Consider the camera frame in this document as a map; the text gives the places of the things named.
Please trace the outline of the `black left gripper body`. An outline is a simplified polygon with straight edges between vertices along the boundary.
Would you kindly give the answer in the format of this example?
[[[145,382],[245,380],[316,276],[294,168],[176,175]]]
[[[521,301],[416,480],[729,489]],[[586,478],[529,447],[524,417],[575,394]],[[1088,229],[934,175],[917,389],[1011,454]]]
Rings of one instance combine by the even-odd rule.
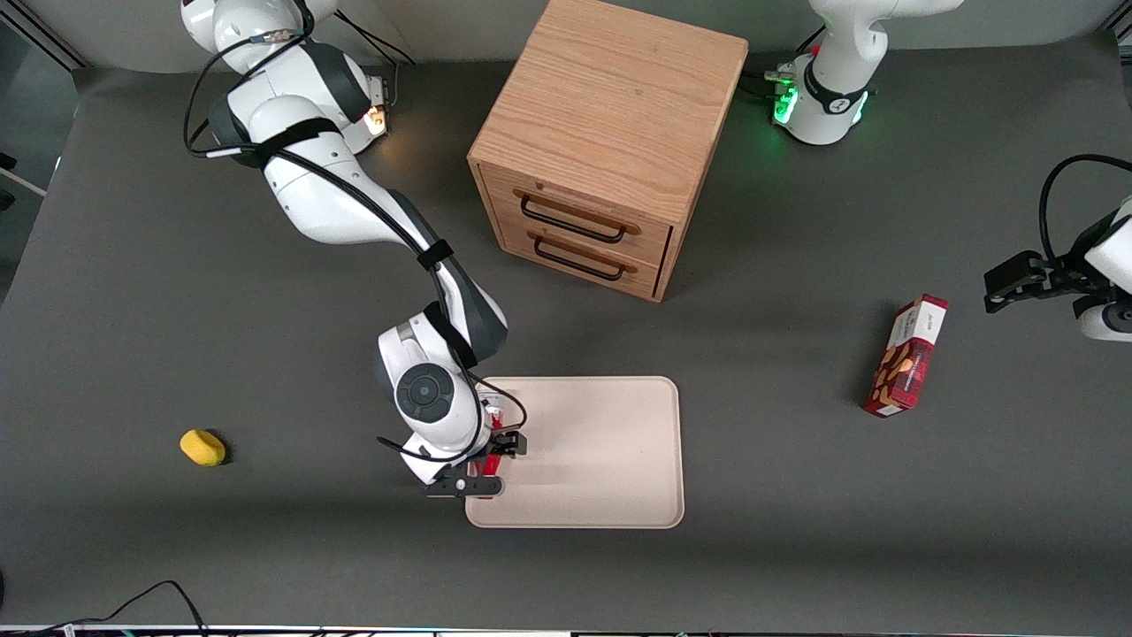
[[[1094,291],[1087,278],[1058,269],[1058,262],[1048,262],[1038,251],[1020,251],[1000,262],[983,274],[983,307],[987,315],[998,313],[1007,305],[1022,301],[1044,301],[1071,294],[1090,295]]]

